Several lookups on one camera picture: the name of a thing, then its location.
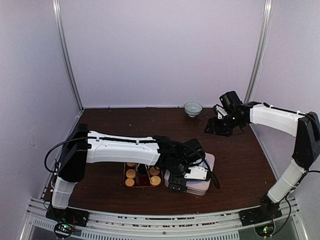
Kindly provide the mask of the white divided cookie tin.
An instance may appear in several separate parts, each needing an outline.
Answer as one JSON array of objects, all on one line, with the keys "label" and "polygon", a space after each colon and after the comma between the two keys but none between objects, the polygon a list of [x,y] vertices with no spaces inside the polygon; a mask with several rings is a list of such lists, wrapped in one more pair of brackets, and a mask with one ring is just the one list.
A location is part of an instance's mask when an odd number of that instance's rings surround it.
[{"label": "white divided cookie tin", "polygon": [[164,175],[164,184],[167,188],[181,192],[189,193],[197,196],[204,196],[210,186],[210,181],[201,181],[201,180],[188,180],[185,185],[179,185],[174,183],[169,183],[170,172],[166,170]]}]

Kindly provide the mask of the white handled metal tongs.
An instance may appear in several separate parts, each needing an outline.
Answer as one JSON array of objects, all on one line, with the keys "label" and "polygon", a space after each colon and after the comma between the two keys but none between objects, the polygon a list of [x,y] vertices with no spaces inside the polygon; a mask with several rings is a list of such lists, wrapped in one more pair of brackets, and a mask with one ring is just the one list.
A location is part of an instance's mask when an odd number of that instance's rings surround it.
[{"label": "white handled metal tongs", "polygon": [[140,163],[135,164],[135,180],[138,186],[142,186],[142,182],[140,181],[139,166],[140,166]]}]

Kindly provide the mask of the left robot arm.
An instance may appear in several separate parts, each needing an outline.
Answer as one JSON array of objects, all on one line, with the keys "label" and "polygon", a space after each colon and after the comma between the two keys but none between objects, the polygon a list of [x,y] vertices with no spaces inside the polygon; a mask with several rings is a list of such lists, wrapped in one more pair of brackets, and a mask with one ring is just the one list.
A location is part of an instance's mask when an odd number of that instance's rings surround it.
[{"label": "left robot arm", "polygon": [[134,163],[155,166],[169,171],[173,186],[185,186],[187,179],[205,181],[209,168],[206,154],[199,141],[171,140],[166,136],[113,136],[88,129],[81,123],[67,140],[56,144],[62,152],[55,172],[57,174],[50,200],[52,213],[61,222],[72,218],[69,200],[77,183],[85,177],[86,165],[100,162]]}]

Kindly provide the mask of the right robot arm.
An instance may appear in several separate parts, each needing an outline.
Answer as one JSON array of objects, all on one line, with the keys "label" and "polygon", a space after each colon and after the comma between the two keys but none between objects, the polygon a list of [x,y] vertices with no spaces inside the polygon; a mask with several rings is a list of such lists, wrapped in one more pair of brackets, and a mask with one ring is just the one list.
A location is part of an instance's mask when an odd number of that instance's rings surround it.
[{"label": "right robot arm", "polygon": [[207,121],[205,133],[230,137],[235,128],[251,125],[277,177],[258,207],[239,212],[242,226],[281,217],[280,203],[288,199],[320,157],[318,114],[266,102],[242,102],[234,90],[221,95],[219,100],[221,103],[213,106],[215,116]]}]

